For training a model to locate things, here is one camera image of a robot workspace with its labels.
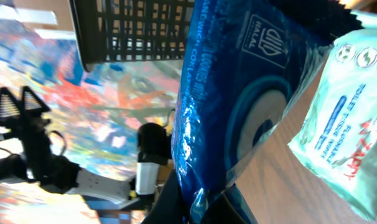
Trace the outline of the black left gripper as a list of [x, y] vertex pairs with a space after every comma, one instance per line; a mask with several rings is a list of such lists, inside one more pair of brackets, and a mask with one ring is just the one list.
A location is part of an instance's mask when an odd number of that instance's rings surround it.
[[[21, 103], [23, 110], [30, 116], [39, 117], [50, 112], [50, 108], [34, 93], [29, 86], [22, 87]], [[15, 124], [7, 133], [0, 133], [0, 141], [17, 138], [20, 140], [27, 160], [50, 160], [50, 139], [46, 127], [51, 119], [33, 118], [18, 122], [21, 107], [16, 97], [6, 87], [0, 88], [0, 124]]]

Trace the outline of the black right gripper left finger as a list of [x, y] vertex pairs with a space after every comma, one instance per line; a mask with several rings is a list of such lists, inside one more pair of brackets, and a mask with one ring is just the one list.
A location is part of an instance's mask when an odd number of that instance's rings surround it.
[[169, 174], [159, 198], [142, 224], [186, 224], [184, 203], [176, 171]]

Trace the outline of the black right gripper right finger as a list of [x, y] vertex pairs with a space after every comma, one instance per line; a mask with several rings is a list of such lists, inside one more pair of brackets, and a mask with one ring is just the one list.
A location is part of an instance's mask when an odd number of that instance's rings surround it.
[[229, 188], [207, 210], [204, 224], [247, 224], [243, 197], [237, 188]]

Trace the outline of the blue Oreo cookie pack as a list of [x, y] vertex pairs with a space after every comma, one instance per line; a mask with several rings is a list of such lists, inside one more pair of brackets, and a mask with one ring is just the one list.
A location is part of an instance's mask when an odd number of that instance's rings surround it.
[[189, 223], [235, 181], [317, 74], [333, 41], [361, 22], [337, 1], [196, 1], [176, 106], [172, 158]]

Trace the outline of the mint green wipes pack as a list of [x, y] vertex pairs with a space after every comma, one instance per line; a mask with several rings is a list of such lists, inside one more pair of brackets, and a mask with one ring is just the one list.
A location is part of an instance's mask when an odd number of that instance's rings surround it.
[[365, 220], [377, 219], [377, 14], [333, 43], [289, 148]]

